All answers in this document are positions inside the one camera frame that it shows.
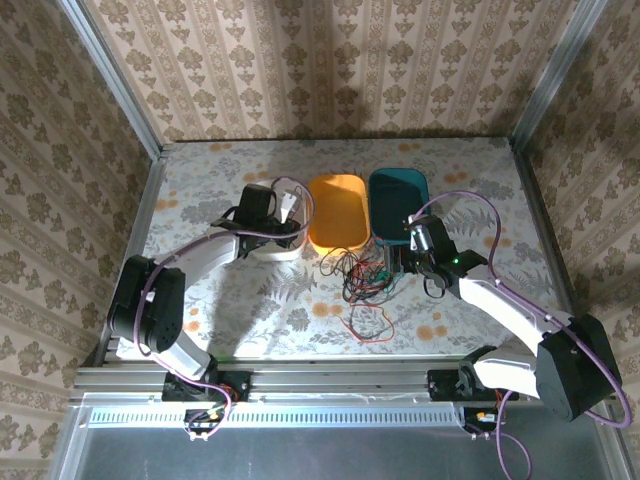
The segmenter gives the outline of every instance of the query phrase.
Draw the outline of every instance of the orange bin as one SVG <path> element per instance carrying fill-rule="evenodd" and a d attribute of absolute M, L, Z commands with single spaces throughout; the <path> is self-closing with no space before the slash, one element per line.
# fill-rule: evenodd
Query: orange bin
<path fill-rule="evenodd" d="M 336 247 L 364 247 L 370 235 L 364 181 L 356 175 L 321 175 L 311 180 L 309 190 L 316 204 L 309 241 L 316 252 L 341 255 Z"/>

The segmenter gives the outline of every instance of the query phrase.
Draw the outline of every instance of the table surface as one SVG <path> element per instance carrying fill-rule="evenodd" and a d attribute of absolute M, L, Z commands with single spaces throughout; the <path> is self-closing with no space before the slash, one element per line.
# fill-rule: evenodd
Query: table surface
<path fill-rule="evenodd" d="M 557 306 L 546 260 L 506 139 L 376 139 L 185 143 L 173 147 L 144 254 L 173 250 L 202 233 L 240 199 L 246 183 L 289 175 L 303 182 L 327 173 L 354 173 L 365 181 L 383 167 L 425 174 L 431 197 L 468 189 L 488 197 L 500 212 L 502 240 L 495 266 L 527 294 Z M 482 255 L 495 236 L 486 206 L 448 197 L 433 208 L 458 250 Z M 216 356 L 305 359 L 339 355 L 463 355 L 512 337 L 490 316 L 453 295 L 433 300 L 422 281 L 402 277 L 383 305 L 395 325 L 385 343 L 358 342 L 341 324 L 353 314 L 362 335 L 386 325 L 381 312 L 353 313 L 342 300 L 342 282 L 319 272 L 310 245 L 291 262 L 237 260 L 189 288 L 184 330 Z M 138 358 L 121 340 L 121 358 Z"/>

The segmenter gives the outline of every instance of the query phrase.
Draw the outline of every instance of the teal bin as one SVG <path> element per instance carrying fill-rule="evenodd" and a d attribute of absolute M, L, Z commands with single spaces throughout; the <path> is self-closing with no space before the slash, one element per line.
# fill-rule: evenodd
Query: teal bin
<path fill-rule="evenodd" d="M 429 201 L 425 176 L 413 168 L 381 168 L 369 177 L 371 231 L 386 245 L 408 245 L 407 217 Z"/>

